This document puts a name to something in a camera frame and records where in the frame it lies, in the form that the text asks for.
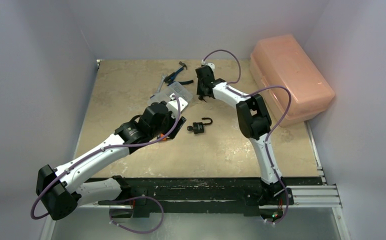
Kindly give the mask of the orange padlock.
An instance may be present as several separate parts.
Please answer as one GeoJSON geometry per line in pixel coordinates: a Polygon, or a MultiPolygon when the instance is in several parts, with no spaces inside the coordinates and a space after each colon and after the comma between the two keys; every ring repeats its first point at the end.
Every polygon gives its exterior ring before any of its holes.
{"type": "Polygon", "coordinates": [[[164,137],[164,134],[160,134],[157,139],[162,139],[162,141],[168,141],[170,140],[170,138],[167,136],[167,137],[164,137]]]}

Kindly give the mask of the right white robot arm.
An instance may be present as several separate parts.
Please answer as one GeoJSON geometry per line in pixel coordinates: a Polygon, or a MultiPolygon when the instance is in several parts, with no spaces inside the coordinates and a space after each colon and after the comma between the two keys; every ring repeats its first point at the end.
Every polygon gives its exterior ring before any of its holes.
{"type": "Polygon", "coordinates": [[[282,179],[271,144],[272,120],[263,97],[258,91],[246,94],[231,87],[223,79],[216,79],[214,69],[209,63],[203,63],[195,69],[195,72],[196,94],[201,100],[211,97],[235,108],[239,129],[251,142],[259,165],[262,187],[259,200],[273,204],[284,198],[283,203],[289,205],[289,192],[282,179]]]}

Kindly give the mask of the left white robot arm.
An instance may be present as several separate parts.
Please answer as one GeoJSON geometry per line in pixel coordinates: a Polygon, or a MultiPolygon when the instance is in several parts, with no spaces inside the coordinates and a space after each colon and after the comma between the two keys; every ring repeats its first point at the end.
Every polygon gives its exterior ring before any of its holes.
{"type": "Polygon", "coordinates": [[[80,157],[52,168],[43,166],[37,175],[36,194],[30,216],[34,220],[38,203],[42,203],[53,220],[60,220],[76,208],[98,201],[115,201],[119,205],[130,199],[129,186],[121,176],[90,181],[90,178],[136,150],[162,141],[159,134],[173,139],[186,119],[181,112],[188,103],[181,97],[169,102],[154,102],[143,114],[122,124],[108,138],[80,157]]]}

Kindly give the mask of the black padlock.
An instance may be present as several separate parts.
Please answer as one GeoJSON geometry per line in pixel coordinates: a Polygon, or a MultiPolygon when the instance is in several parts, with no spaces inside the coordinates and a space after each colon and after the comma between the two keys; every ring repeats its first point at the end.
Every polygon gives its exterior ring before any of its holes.
{"type": "Polygon", "coordinates": [[[192,127],[193,127],[193,133],[195,135],[197,134],[202,134],[205,132],[205,126],[211,125],[213,123],[213,119],[210,117],[202,117],[201,118],[203,121],[207,122],[193,122],[192,127]]]}

